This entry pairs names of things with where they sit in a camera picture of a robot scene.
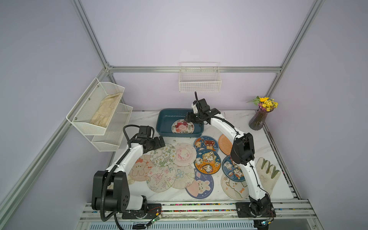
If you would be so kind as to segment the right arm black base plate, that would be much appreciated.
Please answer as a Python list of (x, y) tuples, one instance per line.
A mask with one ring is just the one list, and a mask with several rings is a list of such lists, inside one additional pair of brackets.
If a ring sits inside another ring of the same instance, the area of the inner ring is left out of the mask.
[(239, 218), (274, 218), (276, 216), (271, 203), (262, 205), (255, 202), (237, 202), (235, 206)]

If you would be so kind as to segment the blue denim bear coaster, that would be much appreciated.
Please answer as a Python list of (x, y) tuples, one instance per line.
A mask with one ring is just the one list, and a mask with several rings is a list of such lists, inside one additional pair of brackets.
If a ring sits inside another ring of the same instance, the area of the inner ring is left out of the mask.
[(197, 152), (199, 152), (200, 150), (211, 150), (215, 152), (219, 151), (218, 142), (210, 136), (200, 136), (196, 138), (193, 146)]

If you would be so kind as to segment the pink rainbow circle coaster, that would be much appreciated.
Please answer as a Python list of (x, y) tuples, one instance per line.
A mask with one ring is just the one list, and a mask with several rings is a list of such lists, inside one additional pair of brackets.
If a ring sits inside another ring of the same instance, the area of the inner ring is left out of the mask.
[(195, 148), (188, 143), (178, 143), (175, 145), (176, 155), (174, 164), (178, 166), (190, 166), (196, 159)]

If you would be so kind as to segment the teal orange cats coaster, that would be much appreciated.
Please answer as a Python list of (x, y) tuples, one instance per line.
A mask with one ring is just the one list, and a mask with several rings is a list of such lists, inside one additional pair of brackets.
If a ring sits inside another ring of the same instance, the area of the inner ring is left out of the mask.
[(221, 168), (221, 159), (215, 151), (203, 149), (197, 153), (194, 165), (203, 174), (215, 174)]

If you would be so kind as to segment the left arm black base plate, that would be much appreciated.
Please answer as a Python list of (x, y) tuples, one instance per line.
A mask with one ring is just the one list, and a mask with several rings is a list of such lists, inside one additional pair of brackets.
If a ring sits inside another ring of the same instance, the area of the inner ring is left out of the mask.
[(143, 204), (140, 210), (127, 210), (121, 214), (122, 219), (153, 219), (157, 213), (161, 213), (162, 204), (148, 203)]

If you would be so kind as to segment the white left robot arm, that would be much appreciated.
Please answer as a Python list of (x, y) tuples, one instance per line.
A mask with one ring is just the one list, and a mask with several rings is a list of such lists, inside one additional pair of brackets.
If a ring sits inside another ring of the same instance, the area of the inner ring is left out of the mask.
[(155, 137), (151, 126), (126, 125), (123, 134), (127, 139), (125, 152), (93, 177), (92, 209), (99, 211), (103, 219), (108, 218), (107, 211), (116, 214), (145, 208), (147, 199), (130, 193), (127, 176), (142, 155), (165, 147), (163, 137)]

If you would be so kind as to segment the rose flower coaster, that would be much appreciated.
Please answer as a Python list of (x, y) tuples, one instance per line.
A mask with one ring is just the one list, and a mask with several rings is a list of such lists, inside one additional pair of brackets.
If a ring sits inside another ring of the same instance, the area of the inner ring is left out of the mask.
[(176, 120), (171, 127), (174, 134), (192, 134), (194, 132), (194, 124), (186, 122), (184, 119)]

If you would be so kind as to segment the green white floral coaster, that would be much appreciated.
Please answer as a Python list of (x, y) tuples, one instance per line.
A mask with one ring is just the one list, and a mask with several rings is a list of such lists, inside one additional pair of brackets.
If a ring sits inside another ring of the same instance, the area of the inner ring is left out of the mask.
[(176, 157), (176, 148), (171, 144), (166, 144), (165, 147), (150, 151), (149, 155), (155, 166), (165, 167), (173, 164)]

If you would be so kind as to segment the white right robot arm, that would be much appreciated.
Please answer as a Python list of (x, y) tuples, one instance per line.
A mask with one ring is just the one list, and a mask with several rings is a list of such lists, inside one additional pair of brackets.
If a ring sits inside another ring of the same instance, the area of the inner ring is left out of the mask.
[(260, 217), (272, 214), (273, 206), (270, 195), (264, 190), (255, 169), (255, 147), (252, 134), (240, 131), (226, 120), (219, 110), (211, 109), (205, 99), (196, 98), (191, 107), (193, 111), (187, 113), (187, 122), (195, 124), (207, 122), (232, 141), (231, 158), (240, 167), (248, 185), (250, 215)]

